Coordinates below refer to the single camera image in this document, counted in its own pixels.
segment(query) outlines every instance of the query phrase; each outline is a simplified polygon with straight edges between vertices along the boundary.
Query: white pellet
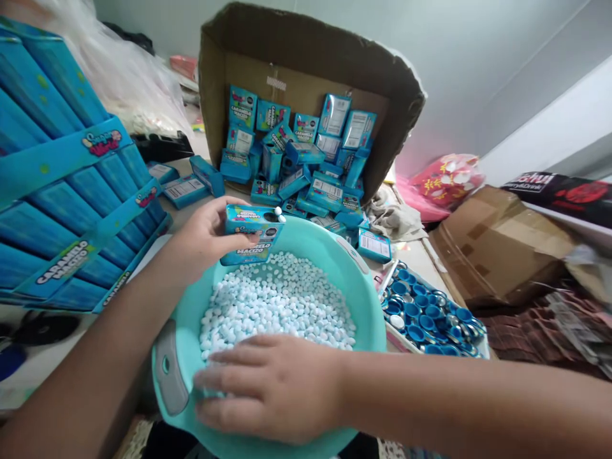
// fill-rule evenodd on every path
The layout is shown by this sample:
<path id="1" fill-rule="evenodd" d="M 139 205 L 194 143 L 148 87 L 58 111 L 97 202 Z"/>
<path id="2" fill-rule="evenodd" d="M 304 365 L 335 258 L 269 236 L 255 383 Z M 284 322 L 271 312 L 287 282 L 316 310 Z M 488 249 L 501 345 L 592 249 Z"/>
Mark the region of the white pellet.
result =
<path id="1" fill-rule="evenodd" d="M 255 275 L 266 274 L 266 280 Z M 346 299 L 322 269 L 280 252 L 268 263 L 240 265 L 213 287 L 201 320 L 202 359 L 258 333 L 288 333 L 352 349 L 356 327 Z"/>

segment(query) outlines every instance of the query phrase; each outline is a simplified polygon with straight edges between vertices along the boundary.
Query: person's left hand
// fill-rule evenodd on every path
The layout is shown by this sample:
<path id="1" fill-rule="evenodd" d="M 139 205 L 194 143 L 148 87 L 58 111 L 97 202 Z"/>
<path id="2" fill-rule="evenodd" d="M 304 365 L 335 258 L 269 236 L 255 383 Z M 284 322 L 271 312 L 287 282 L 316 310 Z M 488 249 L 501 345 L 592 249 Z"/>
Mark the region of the person's left hand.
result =
<path id="1" fill-rule="evenodd" d="M 249 206 L 232 196 L 221 196 L 197 209 L 185 226 L 159 251 L 164 270 L 179 282 L 192 284 L 225 254 L 257 245 L 259 237 L 237 233 L 225 235 L 225 207 Z"/>

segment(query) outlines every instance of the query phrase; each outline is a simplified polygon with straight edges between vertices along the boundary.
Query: pink plastic bag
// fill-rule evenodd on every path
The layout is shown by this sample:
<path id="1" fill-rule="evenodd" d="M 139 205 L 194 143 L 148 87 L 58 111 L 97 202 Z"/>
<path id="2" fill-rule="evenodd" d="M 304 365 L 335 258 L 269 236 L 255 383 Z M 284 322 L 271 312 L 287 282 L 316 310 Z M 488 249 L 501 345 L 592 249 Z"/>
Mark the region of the pink plastic bag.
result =
<path id="1" fill-rule="evenodd" d="M 411 207 L 421 212 L 421 221 L 444 220 L 485 181 L 478 157 L 468 154 L 442 156 L 409 179 L 398 179 L 398 189 Z"/>

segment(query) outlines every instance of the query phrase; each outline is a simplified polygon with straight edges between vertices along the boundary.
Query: plastic bag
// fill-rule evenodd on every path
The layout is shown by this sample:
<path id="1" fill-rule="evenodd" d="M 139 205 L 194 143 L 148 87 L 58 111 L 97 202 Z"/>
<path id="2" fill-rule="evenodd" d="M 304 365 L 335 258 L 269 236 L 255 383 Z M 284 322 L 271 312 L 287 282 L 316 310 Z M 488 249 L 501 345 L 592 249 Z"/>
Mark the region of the plastic bag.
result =
<path id="1" fill-rule="evenodd" d="M 109 113 L 130 134 L 193 140 L 179 83 L 163 62 L 96 19 L 91 0 L 36 0 L 46 12 L 15 8 L 13 17 L 61 35 Z"/>
<path id="2" fill-rule="evenodd" d="M 478 161 L 468 154 L 442 156 L 414 177 L 398 179 L 397 186 L 423 222 L 441 221 L 484 183 Z"/>

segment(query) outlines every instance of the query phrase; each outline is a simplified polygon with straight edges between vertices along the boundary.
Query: cardboard box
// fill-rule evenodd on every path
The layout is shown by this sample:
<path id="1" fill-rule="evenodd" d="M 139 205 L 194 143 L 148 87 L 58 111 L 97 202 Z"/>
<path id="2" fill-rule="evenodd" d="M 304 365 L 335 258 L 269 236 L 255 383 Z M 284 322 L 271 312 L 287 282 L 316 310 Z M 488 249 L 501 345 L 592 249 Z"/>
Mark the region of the cardboard box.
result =
<path id="1" fill-rule="evenodd" d="M 308 16 L 250 4 L 231 3 L 202 26 L 199 65 L 202 116 L 216 167 L 228 134 L 230 85 L 293 113 L 319 116 L 328 93 L 350 94 L 353 110 L 376 113 L 363 172 L 365 200 L 383 182 L 425 103 L 409 64 L 384 46 Z"/>
<path id="2" fill-rule="evenodd" d="M 563 272 L 572 238 L 513 193 L 485 186 L 455 210 L 430 241 L 470 308 L 523 305 Z"/>

